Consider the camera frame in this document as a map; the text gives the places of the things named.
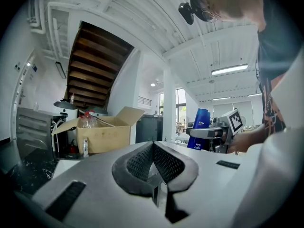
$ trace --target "blue can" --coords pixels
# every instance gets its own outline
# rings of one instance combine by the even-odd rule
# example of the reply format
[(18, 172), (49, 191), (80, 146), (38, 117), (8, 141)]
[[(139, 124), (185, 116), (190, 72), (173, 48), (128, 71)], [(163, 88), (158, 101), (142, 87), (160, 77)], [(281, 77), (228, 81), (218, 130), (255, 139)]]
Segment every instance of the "blue can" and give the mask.
[[(210, 112), (206, 109), (198, 109), (194, 120), (193, 128), (208, 128), (210, 126)], [(190, 137), (187, 148), (202, 150), (204, 148), (205, 140)]]

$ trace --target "dark t-shirt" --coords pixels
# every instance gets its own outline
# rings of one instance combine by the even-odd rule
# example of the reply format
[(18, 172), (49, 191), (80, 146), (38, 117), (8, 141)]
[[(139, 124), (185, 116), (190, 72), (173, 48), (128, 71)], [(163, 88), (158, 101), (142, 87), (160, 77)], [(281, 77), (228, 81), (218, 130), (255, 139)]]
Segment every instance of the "dark t-shirt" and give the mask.
[(303, 37), (277, 1), (263, 1), (266, 28), (258, 33), (258, 67), (264, 109), (262, 123), (265, 124), (266, 136), (269, 136), (285, 128), (283, 117), (270, 93), (297, 57)]

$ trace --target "wooden staircase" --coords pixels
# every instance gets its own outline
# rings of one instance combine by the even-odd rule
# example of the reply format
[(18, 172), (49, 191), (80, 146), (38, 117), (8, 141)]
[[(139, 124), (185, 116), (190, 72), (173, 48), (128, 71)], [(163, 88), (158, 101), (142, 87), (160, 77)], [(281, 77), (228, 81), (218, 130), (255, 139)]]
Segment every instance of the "wooden staircase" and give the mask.
[(74, 105), (107, 107), (111, 87), (133, 46), (117, 36), (83, 22), (69, 61), (66, 99)]

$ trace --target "person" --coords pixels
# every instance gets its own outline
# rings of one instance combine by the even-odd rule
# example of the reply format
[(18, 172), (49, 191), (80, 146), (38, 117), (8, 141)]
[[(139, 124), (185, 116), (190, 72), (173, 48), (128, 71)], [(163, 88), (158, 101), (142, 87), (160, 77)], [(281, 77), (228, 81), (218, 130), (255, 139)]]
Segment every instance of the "person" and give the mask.
[(285, 129), (283, 117), (270, 93), (297, 57), (303, 44), (302, 34), (276, 0), (194, 1), (202, 10), (200, 19), (204, 21), (248, 19), (257, 25), (263, 120), (257, 129), (237, 134), (228, 151), (246, 152), (251, 145), (263, 143), (269, 135)]

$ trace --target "cardboard box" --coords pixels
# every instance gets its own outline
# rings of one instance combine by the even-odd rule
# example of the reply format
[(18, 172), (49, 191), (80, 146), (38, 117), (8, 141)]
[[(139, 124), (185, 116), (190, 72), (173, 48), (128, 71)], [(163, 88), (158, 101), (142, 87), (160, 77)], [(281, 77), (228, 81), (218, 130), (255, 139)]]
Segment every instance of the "cardboard box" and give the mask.
[(133, 126), (143, 114), (143, 110), (124, 107), (116, 117), (99, 117), (99, 119), (113, 125), (113, 127), (99, 121), (102, 127), (81, 128), (79, 127), (81, 124), (80, 118), (77, 118), (61, 124), (54, 131), (53, 135), (77, 127), (77, 142), (81, 154), (83, 153), (82, 142), (84, 138), (88, 139), (89, 153), (113, 151), (130, 145), (131, 126)]

